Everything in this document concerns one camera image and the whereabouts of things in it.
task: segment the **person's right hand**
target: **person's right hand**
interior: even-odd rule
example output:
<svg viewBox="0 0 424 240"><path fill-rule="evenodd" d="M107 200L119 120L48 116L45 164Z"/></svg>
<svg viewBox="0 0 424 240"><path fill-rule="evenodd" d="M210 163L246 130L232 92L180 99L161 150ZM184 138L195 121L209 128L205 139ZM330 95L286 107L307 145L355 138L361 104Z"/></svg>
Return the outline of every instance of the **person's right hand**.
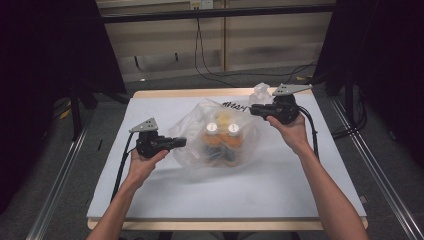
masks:
<svg viewBox="0 0 424 240"><path fill-rule="evenodd" d="M268 116L266 120L280 132L284 141L297 155L299 155L302 150L310 148L306 135L305 117L302 114L299 114L299 116L288 125L281 124L273 116Z"/></svg>

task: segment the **clear plastic bag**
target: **clear plastic bag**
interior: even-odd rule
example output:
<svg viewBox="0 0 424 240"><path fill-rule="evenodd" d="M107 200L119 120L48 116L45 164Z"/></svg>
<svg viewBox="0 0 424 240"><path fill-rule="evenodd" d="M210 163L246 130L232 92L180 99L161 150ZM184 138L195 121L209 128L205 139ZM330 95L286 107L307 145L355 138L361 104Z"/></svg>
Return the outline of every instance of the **clear plastic bag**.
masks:
<svg viewBox="0 0 424 240"><path fill-rule="evenodd" d="M235 167L249 162L259 139L248 112L236 111L205 99L170 129L171 136L187 138L173 150L183 167Z"/></svg>

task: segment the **gray floor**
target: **gray floor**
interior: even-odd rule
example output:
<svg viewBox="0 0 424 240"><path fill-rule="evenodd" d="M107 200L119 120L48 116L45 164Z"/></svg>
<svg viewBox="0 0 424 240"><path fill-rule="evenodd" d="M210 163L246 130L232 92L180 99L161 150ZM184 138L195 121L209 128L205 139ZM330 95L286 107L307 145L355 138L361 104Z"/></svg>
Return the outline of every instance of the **gray floor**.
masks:
<svg viewBox="0 0 424 240"><path fill-rule="evenodd" d="M293 67L264 68L244 71L244 73L283 74L292 69ZM307 76L312 73L313 69L309 69L302 72L301 75ZM247 74L214 77L214 79L231 83L237 87L253 87L260 82L278 86L287 77ZM127 82L126 86L127 97L139 90L229 87L199 75L133 81ZM337 129L342 123L335 113L330 99L325 94L324 86L322 84L315 86L313 92L330 130ZM44 239L83 239L89 233L85 216L90 199L126 110L125 105L114 102L105 96L97 95L96 97L99 100L99 106L94 110L93 121L88 128L87 136L64 191L60 195L56 210L43 235ZM82 109L82 112L83 116L86 116L89 110ZM391 139L389 129L370 107L368 107L368 114L368 124L361 134L395 190L422 228L424 226L424 210L422 208L424 171L413 162L407 149L401 143ZM0 239L26 238L61 168L71 144L71 138L72 121L70 117L64 120L56 119L48 131L44 154L32 171L32 175L26 181L25 186L15 195L6 212L0 216ZM367 231L371 239L409 239L352 140L348 137L339 139L336 140L336 145L358 194L366 196L368 199L368 202L364 203L364 208L368 214L369 227ZM127 239L135 239L139 236L145 239L157 239L158 233L124 231L122 236ZM302 239L326 239L321 231L302 231L300 236Z"/></svg>

